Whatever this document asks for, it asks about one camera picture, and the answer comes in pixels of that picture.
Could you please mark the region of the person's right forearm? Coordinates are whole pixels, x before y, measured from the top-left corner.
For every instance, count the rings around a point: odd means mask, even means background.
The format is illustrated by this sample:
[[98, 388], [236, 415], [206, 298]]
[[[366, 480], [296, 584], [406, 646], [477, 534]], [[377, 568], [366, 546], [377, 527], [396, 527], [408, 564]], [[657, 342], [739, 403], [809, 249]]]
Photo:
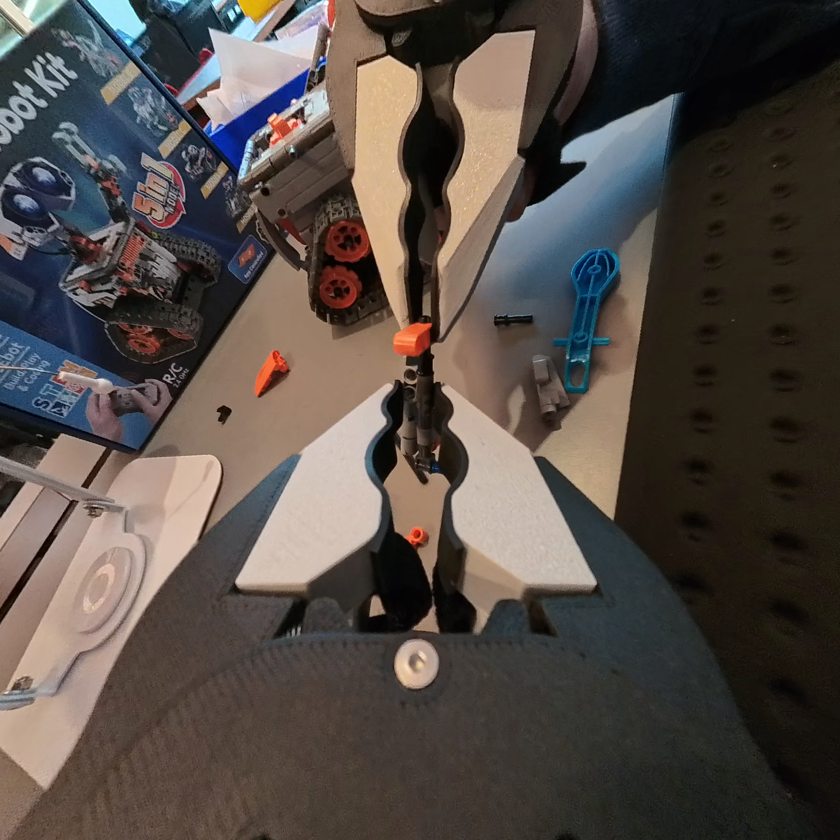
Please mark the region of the person's right forearm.
[[838, 1], [594, 2], [596, 59], [568, 140], [838, 29]]

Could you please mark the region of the person's right hand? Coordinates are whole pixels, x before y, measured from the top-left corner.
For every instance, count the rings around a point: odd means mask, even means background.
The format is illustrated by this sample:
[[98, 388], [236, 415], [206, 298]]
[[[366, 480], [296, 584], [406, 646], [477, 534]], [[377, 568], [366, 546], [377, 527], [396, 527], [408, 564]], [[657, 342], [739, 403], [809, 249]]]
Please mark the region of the person's right hand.
[[581, 31], [576, 43], [570, 70], [562, 94], [553, 109], [553, 116], [564, 126], [579, 107], [592, 78], [599, 50], [599, 31], [593, 1], [582, 2]]

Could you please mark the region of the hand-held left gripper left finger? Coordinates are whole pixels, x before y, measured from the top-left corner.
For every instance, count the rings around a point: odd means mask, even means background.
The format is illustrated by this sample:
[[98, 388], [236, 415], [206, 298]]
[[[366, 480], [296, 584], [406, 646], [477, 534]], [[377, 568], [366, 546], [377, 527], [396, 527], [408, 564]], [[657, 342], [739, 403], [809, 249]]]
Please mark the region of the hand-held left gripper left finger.
[[387, 383], [305, 447], [235, 584], [242, 592], [356, 613], [374, 595], [374, 626], [401, 632], [433, 606], [417, 551], [395, 530], [386, 478], [397, 464], [403, 386]]

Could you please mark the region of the grey cylinder axle assembly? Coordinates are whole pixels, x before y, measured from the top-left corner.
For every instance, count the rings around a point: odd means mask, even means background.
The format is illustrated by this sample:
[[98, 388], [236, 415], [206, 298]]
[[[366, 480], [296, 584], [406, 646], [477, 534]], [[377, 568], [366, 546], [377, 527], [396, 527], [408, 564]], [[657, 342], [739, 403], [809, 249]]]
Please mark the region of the grey cylinder axle assembly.
[[435, 448], [439, 444], [439, 434], [434, 426], [434, 356], [431, 350], [417, 358], [416, 404], [417, 404], [417, 443], [418, 450], [414, 458], [414, 472], [421, 484], [428, 483], [427, 467], [430, 460], [436, 460]]

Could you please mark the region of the white stand base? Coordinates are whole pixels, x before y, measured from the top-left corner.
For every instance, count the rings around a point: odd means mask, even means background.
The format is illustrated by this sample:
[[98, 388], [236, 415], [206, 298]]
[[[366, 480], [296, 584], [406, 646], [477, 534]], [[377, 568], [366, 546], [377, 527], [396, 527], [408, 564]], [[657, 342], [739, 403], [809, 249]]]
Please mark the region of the white stand base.
[[[127, 510], [126, 530], [143, 541], [146, 566], [137, 598], [125, 620], [100, 647], [83, 655], [53, 697], [11, 711], [2, 711], [2, 753], [41, 790], [55, 781], [84, 732], [108, 677], [146, 608], [163, 583], [183, 562], [201, 536], [222, 480], [222, 466], [211, 455], [139, 458], [125, 466], [104, 496]], [[88, 518], [79, 547], [94, 548], [91, 528], [104, 517]], [[75, 551], [56, 592], [2, 694], [24, 675], [45, 676], [53, 662], [47, 652], [56, 639], [60, 597], [82, 575]]]

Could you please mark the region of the white tipped rod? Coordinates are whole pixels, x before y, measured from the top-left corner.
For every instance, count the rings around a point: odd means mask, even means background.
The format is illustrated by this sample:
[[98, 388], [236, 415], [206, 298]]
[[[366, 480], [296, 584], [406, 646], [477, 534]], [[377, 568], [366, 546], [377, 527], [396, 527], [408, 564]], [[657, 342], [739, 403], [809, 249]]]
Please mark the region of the white tipped rod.
[[43, 371], [37, 368], [30, 368], [20, 365], [2, 364], [2, 371], [16, 371], [31, 373], [36, 375], [49, 374], [53, 380], [60, 383], [62, 387], [67, 389], [81, 389], [90, 390], [98, 395], [109, 395], [117, 389], [117, 386], [110, 380], [104, 378], [90, 377], [84, 374], [73, 373], [69, 371]]

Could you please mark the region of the blue bin with white paper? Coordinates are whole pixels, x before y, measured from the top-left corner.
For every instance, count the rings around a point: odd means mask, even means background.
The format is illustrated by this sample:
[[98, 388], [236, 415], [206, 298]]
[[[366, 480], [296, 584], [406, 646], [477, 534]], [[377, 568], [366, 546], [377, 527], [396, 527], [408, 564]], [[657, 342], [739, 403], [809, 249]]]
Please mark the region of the blue bin with white paper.
[[269, 116], [302, 96], [318, 34], [315, 25], [256, 43], [212, 32], [221, 82], [196, 102], [209, 118], [208, 136], [234, 167], [241, 165], [247, 141], [267, 127]]

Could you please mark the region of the teal separator tool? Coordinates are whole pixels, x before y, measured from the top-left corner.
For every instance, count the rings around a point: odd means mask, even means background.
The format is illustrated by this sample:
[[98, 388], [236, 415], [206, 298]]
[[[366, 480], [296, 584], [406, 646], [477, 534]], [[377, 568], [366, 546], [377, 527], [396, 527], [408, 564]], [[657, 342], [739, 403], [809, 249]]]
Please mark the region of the teal separator tool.
[[593, 248], [584, 252], [570, 271], [576, 293], [570, 327], [566, 336], [553, 339], [554, 347], [565, 349], [563, 386], [567, 393], [588, 391], [592, 351], [611, 342], [611, 338], [595, 333], [601, 305], [616, 286], [620, 268], [620, 260], [611, 249]]

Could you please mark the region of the tracked toy robot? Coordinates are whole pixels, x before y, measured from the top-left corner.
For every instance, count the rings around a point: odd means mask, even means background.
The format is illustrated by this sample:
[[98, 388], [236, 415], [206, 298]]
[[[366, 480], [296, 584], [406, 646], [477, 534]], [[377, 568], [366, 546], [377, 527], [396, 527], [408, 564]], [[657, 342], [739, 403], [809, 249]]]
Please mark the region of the tracked toy robot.
[[247, 141], [238, 186], [261, 238], [307, 275], [312, 312], [349, 328], [383, 311], [386, 297], [329, 109], [330, 36], [321, 22], [303, 93]]

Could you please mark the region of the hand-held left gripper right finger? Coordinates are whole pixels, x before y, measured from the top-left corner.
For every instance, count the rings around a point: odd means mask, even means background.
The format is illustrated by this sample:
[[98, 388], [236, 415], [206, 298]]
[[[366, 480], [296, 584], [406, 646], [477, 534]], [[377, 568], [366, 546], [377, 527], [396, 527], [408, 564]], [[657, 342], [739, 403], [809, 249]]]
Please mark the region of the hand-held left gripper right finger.
[[434, 567], [442, 633], [478, 632], [501, 602], [591, 595], [597, 581], [537, 459], [449, 385], [436, 385], [446, 478]]

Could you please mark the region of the orange angled axle connector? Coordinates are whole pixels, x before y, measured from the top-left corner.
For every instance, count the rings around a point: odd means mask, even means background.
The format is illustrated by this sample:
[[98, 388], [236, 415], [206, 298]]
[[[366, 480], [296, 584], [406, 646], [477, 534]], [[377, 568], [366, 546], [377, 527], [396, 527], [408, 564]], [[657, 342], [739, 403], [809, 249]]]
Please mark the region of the orange angled axle connector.
[[416, 358], [429, 351], [432, 343], [432, 323], [418, 321], [396, 332], [392, 345], [395, 354], [406, 358]]

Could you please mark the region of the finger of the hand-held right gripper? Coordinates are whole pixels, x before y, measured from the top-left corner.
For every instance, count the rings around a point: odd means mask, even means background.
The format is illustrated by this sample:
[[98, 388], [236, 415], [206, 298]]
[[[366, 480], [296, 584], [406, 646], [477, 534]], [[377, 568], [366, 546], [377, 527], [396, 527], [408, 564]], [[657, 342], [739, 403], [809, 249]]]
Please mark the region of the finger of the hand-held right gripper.
[[519, 136], [534, 38], [531, 29], [495, 34], [455, 71], [460, 156], [444, 189], [449, 226], [436, 260], [438, 342], [466, 308], [522, 179]]
[[424, 82], [396, 58], [358, 68], [353, 190], [400, 329], [423, 313]]

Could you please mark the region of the orange wedge brick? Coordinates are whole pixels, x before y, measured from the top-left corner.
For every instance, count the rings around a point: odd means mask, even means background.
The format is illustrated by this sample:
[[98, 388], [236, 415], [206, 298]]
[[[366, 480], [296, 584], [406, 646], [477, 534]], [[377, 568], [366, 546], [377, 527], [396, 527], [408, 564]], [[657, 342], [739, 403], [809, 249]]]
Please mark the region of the orange wedge brick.
[[289, 372], [290, 366], [283, 355], [278, 350], [271, 351], [255, 378], [255, 396], [259, 398], [266, 394], [281, 377]]

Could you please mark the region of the light grey long block piece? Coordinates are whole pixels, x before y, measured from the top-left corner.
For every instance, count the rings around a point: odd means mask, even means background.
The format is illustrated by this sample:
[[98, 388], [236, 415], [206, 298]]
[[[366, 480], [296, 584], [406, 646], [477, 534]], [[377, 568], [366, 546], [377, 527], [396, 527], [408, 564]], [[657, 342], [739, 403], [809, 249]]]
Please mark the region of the light grey long block piece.
[[545, 422], [551, 421], [558, 412], [570, 406], [571, 400], [553, 360], [548, 355], [533, 355], [532, 373], [537, 387], [541, 418]]

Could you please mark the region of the robot kit box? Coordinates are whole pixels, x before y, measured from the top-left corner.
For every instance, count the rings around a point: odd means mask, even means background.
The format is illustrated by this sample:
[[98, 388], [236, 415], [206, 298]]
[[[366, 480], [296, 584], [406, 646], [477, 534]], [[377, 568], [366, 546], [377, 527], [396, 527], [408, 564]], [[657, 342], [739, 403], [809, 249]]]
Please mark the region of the robot kit box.
[[85, 2], [2, 2], [2, 415], [141, 450], [270, 263], [218, 148]]

